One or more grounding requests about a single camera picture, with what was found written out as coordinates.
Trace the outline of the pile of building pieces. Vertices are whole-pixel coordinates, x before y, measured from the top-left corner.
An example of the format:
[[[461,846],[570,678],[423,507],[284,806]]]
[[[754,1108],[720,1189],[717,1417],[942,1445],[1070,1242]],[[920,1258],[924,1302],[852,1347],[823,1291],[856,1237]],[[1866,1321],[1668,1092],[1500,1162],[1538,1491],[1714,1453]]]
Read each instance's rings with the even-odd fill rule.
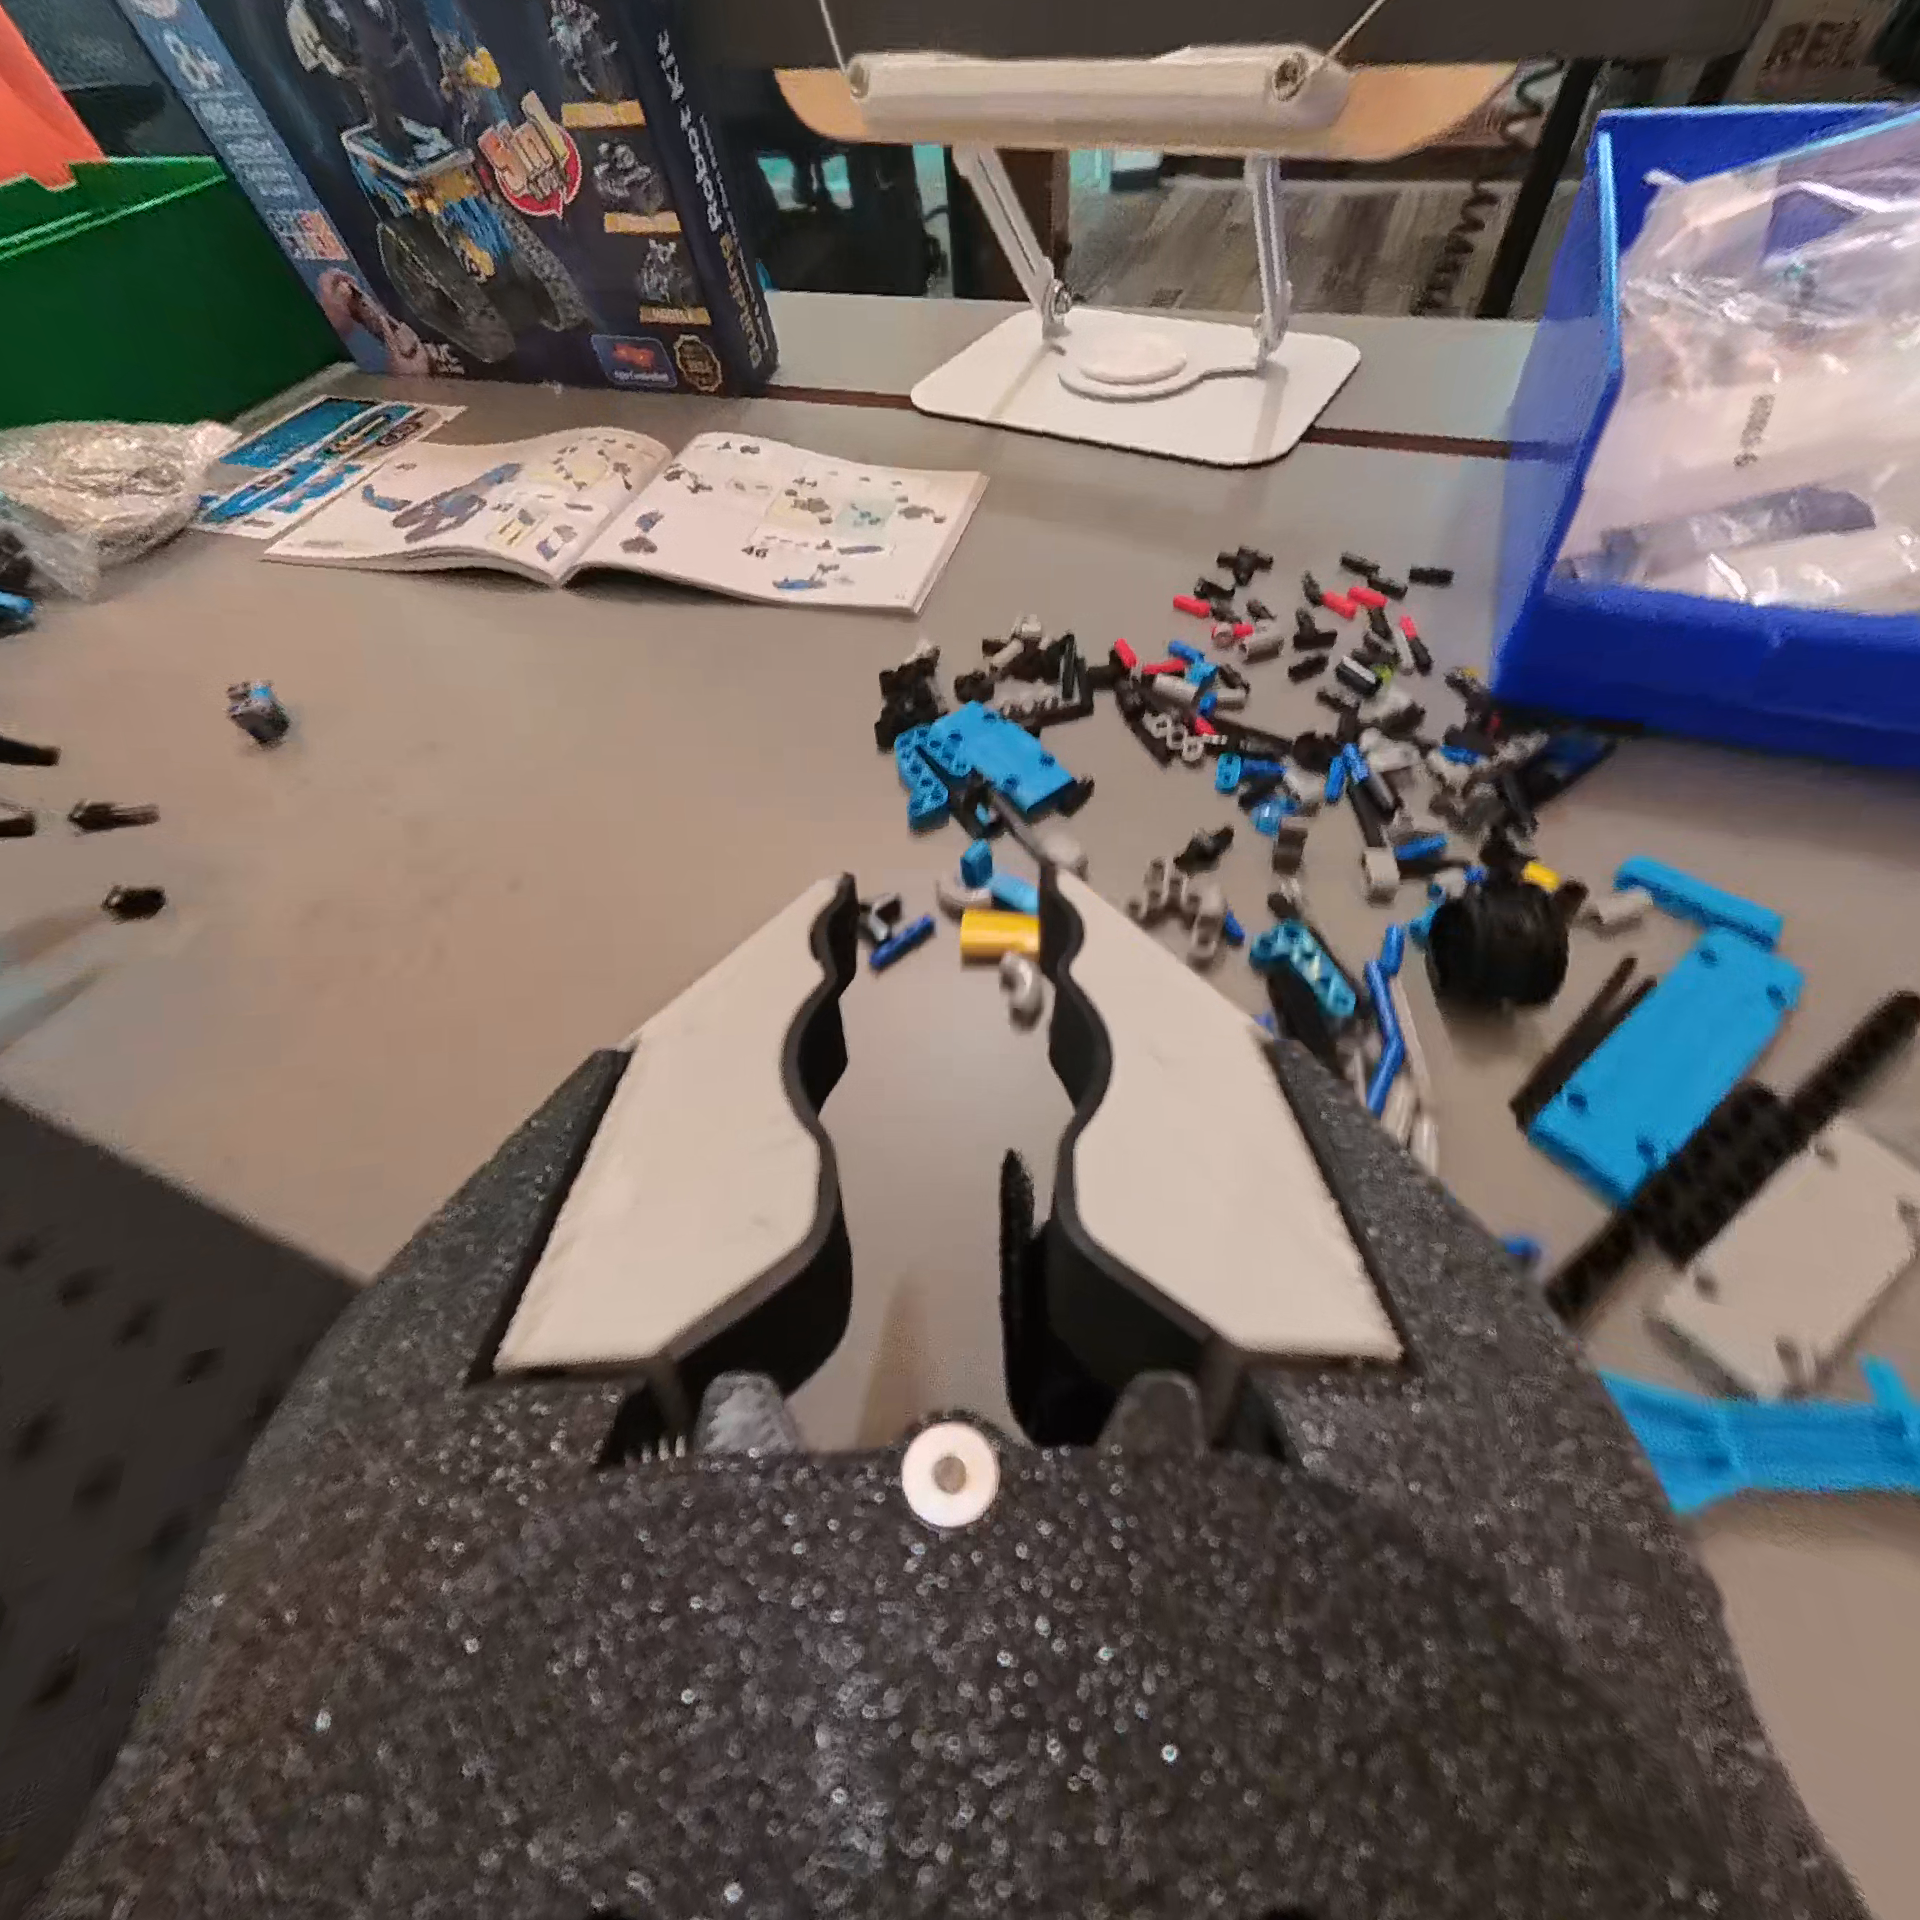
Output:
[[[920,645],[879,674],[875,742],[983,705],[1043,737],[1087,718],[1111,692],[1125,728],[1156,763],[1207,766],[1274,852],[1271,924],[1248,934],[1207,884],[1234,830],[1197,832],[1148,864],[1125,912],[1140,929],[1179,920],[1186,957],[1207,970],[1223,947],[1261,979],[1260,1024],[1349,1076],[1362,1108],[1420,1164],[1439,1172],[1430,1060],[1407,981],[1427,970],[1432,910],[1495,878],[1524,878],[1567,912],[1567,934],[1630,929],[1656,910],[1698,931],[1663,974],[1626,954],[1540,1054],[1506,1108],[1519,1134],[1604,1200],[1604,1226],[1560,1261],[1542,1301],[1566,1324],[1594,1315],[1626,1268],[1652,1248],[1675,1273],[1663,1329],[1734,1397],[1701,1397],[1612,1376],[1626,1417],[1682,1514],[1741,1496],[1916,1491],[1916,1401],[1898,1373],[1863,1362],[1884,1413],[1807,1397],[1884,1291],[1916,1266],[1916,1165],[1851,1123],[1885,1068],[1916,1045],[1916,994],[1884,996],[1791,1090],[1748,1076],[1797,1006],[1802,976],[1780,954],[1780,924],[1736,896],[1645,857],[1616,870],[1608,894],[1534,860],[1538,806],[1604,763],[1612,737],[1524,731],[1475,674],[1447,683],[1459,728],[1427,738],[1400,668],[1432,660],[1416,624],[1388,628],[1388,579],[1340,592],[1303,580],[1294,681],[1331,672],[1314,700],[1333,731],[1275,737],[1248,728],[1246,676],[1181,642],[1142,660],[1116,640],[1090,662],[1070,633],[1018,624],[980,672],[939,683],[939,650]],[[944,912],[1007,908],[1040,917],[1040,882],[994,867],[991,836],[1012,836],[1046,870],[1076,876],[1074,852],[1027,822],[988,787]],[[1509,1018],[1443,1008],[1447,1018]]]

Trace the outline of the green storage bin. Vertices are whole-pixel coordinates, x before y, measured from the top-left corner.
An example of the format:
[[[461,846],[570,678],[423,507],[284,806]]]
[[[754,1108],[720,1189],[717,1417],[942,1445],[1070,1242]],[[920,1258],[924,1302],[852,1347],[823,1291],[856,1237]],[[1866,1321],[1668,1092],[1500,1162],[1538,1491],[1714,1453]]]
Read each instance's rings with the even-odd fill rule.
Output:
[[[2,187],[2,428],[230,421],[346,361],[215,157]]]

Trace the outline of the blue sticker sheet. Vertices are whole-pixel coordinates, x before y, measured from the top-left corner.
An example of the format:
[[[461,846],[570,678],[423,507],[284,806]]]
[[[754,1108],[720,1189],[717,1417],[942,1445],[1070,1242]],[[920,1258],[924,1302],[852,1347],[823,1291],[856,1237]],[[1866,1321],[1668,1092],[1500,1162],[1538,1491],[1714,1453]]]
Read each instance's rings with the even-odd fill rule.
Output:
[[[463,411],[431,400],[306,400],[215,460],[187,528],[272,544]]]

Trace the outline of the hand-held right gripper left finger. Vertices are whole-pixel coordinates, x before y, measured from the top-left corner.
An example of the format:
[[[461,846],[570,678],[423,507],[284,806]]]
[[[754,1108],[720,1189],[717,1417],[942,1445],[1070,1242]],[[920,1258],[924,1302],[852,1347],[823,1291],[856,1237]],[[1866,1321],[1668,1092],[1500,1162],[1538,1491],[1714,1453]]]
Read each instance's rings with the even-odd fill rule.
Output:
[[[831,874],[631,1033],[493,1379],[632,1379],[685,1428],[720,1376],[789,1397],[824,1368],[852,1306],[824,1102],[854,970],[856,884]]]

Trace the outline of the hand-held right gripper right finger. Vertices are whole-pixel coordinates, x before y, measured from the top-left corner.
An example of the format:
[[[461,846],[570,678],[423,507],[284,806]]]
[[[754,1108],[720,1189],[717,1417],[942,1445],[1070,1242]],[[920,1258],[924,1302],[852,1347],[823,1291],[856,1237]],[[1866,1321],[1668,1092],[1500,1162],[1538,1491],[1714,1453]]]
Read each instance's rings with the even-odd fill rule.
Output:
[[[1046,1325],[1117,1398],[1181,1376],[1220,1434],[1251,1376],[1396,1373],[1400,1329],[1284,1082],[1307,1065],[1067,870],[1040,888],[1046,1058],[1070,1116]]]

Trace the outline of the grey desk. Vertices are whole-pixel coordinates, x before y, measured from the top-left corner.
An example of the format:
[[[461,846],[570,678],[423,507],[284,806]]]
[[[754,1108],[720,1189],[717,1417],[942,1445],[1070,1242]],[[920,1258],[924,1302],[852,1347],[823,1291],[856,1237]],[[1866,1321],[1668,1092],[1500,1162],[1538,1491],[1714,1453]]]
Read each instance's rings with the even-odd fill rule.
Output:
[[[181,536],[5,642],[6,929],[106,970],[5,1100],[352,1280],[234,1476],[50,1916],[1916,1916],[1916,1496],[1675,1516],[1608,1379],[1682,1386],[1640,1256],[1570,1330],[1608,1208],[1509,1097],[1634,954],[1542,1016],[1432,1011],[1439,1172],[1309,1051],[1282,1068],[1400,1329],[1396,1373],[1271,1369],[1212,1432],[1181,1376],[1064,1356],[1043,1233],[1070,1102],[942,931],[842,1000],[823,1106],[848,1330],[685,1428],[632,1379],[492,1376],[632,1030],[812,882],[936,904],[877,672],[1035,614],[1090,658],[1207,633],[1248,541],[1290,611],[1354,546],[1443,668],[1492,637],[1503,464],[1303,449],[1212,472],[907,405],[477,386],[442,444],[618,424],[979,472],[920,614],[621,574],[295,568]],[[267,681],[259,748],[227,689]],[[1231,826],[1117,718],[1043,741],[1122,910]],[[159,820],[74,832],[80,800]],[[157,884],[115,924],[115,884]]]

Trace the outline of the white laptop stand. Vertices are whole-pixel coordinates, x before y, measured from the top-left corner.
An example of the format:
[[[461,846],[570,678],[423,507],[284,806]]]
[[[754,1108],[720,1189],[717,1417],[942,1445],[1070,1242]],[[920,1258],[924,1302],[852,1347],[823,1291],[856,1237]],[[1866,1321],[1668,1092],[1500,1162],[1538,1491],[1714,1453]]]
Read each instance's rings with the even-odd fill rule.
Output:
[[[1208,469],[1290,454],[1349,385],[1359,350],[1291,324],[1282,173],[1291,160],[1378,162],[1469,124],[1514,65],[1356,65],[1381,4],[1326,50],[1299,42],[1184,46],[1152,57],[844,52],[779,68],[814,132],[936,139],[1012,269],[1027,312],[911,388],[925,416]],[[1240,160],[1260,308],[1251,324],[1076,305],[1020,202],[1004,153],[1165,149]]]

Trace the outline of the dark perforated panel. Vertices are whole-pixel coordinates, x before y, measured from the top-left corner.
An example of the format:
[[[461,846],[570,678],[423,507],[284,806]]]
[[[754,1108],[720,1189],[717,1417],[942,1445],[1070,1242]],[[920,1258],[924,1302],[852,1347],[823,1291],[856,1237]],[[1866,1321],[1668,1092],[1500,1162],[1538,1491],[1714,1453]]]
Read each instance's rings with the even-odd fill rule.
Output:
[[[234,1476],[346,1270],[2,1104],[2,1916],[138,1714]]]

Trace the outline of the blue storage bin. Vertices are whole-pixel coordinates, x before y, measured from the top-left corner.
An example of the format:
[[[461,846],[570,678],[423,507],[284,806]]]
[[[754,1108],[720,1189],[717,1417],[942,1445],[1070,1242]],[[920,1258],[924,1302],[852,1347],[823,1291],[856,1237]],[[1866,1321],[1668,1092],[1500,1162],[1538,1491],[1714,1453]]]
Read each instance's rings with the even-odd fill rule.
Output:
[[[1603,113],[1506,413],[1492,690],[1503,705],[1758,753],[1914,771],[1916,614],[1739,608],[1578,582],[1557,556],[1620,386],[1620,256],[1647,173],[1696,181],[1914,118],[1894,102]]]

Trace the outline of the dark blue toy set box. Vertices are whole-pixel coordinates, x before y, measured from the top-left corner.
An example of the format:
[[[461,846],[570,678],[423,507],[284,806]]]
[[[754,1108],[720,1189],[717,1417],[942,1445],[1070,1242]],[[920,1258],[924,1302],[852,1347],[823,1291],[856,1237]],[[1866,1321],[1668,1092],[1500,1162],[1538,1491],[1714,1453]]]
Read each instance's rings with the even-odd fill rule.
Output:
[[[776,371],[674,4],[119,14],[360,371],[683,396]]]

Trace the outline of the clear plastic bag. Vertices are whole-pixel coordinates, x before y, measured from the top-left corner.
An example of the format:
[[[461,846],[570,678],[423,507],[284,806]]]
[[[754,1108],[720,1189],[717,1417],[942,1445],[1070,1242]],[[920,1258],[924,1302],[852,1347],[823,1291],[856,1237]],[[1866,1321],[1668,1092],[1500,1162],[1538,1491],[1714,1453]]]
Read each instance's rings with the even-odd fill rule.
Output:
[[[40,590],[92,600],[178,538],[240,442],[227,424],[37,424],[2,433],[2,523]]]

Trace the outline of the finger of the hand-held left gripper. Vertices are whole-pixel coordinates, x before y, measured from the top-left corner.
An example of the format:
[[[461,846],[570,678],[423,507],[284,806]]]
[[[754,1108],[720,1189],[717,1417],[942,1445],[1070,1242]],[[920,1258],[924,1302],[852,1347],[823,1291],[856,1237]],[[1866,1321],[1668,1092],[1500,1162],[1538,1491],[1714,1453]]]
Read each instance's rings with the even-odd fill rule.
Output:
[[[6,929],[2,934],[2,1051],[54,1020],[106,971],[100,929]]]

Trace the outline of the clear plastic packaging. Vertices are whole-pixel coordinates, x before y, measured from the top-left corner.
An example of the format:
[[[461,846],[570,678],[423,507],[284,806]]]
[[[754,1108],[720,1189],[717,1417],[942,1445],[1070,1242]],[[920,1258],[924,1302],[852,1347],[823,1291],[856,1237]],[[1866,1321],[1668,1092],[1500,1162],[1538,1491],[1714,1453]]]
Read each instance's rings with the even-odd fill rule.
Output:
[[[1916,113],[1647,186],[1619,273],[1623,382],[1557,574],[1916,612]]]

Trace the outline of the instruction booklet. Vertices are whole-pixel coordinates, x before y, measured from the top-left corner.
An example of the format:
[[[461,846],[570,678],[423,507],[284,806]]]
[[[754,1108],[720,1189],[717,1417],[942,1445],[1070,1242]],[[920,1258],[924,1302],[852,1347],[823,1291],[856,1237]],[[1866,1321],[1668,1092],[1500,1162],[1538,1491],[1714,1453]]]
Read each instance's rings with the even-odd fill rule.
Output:
[[[988,491],[980,472],[844,462],[762,435],[669,450],[592,426],[407,449],[267,544],[322,569],[584,574],[770,608],[917,614]]]

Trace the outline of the orange felt tote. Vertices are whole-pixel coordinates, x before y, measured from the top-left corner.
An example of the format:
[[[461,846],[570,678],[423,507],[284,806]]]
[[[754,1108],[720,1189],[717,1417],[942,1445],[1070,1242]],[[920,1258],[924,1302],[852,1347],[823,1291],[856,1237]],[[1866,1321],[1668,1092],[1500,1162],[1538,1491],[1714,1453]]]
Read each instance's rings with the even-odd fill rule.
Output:
[[[45,187],[74,182],[78,162],[100,160],[86,130],[27,38],[2,12],[2,182],[30,179]]]

